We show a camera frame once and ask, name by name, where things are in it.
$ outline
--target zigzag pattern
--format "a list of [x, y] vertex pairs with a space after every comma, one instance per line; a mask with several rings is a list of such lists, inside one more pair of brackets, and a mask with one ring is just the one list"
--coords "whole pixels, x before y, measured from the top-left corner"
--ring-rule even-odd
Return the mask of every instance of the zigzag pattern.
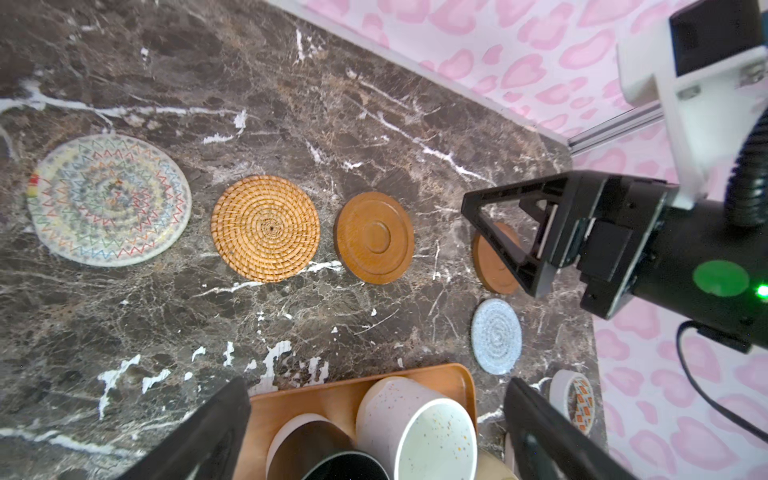
[[124, 136], [84, 137], [59, 147], [28, 187], [41, 240], [67, 258], [99, 265], [167, 248], [188, 218], [189, 198], [173, 161]]

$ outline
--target green circle sticker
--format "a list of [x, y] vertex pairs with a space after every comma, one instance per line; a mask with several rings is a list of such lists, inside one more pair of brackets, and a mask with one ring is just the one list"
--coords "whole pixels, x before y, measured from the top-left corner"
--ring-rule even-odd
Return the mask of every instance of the green circle sticker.
[[711, 260], [696, 267], [694, 283], [715, 296], [736, 296], [750, 288], [750, 275], [738, 263]]

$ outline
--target woven coaster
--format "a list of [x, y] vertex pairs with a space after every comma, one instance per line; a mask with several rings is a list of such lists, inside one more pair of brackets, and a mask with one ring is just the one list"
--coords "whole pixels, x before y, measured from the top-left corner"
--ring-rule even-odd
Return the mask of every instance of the woven coaster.
[[303, 190], [283, 178], [257, 175], [224, 191], [210, 232], [221, 258], [240, 275], [279, 282], [315, 256], [320, 220]]
[[154, 145], [99, 134], [61, 144], [41, 160], [27, 205], [51, 252], [86, 265], [125, 266], [180, 237], [192, 196], [184, 173]]
[[488, 373], [504, 375], [515, 366], [523, 347], [522, 328], [515, 311], [504, 300], [481, 303], [472, 317], [472, 352]]

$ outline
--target coiled black cable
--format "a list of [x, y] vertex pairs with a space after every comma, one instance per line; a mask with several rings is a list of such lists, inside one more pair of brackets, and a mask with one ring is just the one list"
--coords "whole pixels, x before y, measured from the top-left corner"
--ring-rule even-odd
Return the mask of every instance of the coiled black cable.
[[725, 194], [725, 215], [738, 227], [768, 220], [768, 108], [746, 138]]

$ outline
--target black cable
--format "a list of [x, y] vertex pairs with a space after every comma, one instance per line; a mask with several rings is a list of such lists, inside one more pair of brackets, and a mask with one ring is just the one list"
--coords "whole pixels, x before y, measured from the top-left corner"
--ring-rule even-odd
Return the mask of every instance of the black cable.
[[747, 430], [752, 435], [755, 435], [758, 439], [763, 440], [765, 443], [768, 443], [768, 433], [765, 433], [763, 430], [758, 429], [756, 426], [749, 423], [747, 420], [743, 419], [742, 417], [738, 416], [737, 414], [731, 412], [729, 409], [722, 406], [720, 403], [715, 402], [712, 400], [704, 391], [699, 387], [699, 384], [696, 383], [696, 380], [694, 380], [693, 376], [690, 374], [690, 370], [688, 369], [688, 365], [685, 363], [685, 358], [683, 357], [683, 349], [680, 346], [680, 341], [683, 339], [683, 332], [685, 332], [689, 328], [701, 328], [706, 326], [702, 323], [699, 323], [695, 320], [687, 320], [685, 322], [682, 322], [680, 324], [680, 327], [677, 329], [677, 356], [680, 357], [680, 363], [683, 365], [683, 371], [685, 372], [685, 376], [688, 377], [688, 381], [693, 386], [694, 390], [696, 390], [699, 395], [701, 395], [701, 398], [707, 401], [713, 409], [717, 410], [721, 415], [723, 415], [725, 418], [729, 419], [731, 422], [735, 423], [742, 429]]

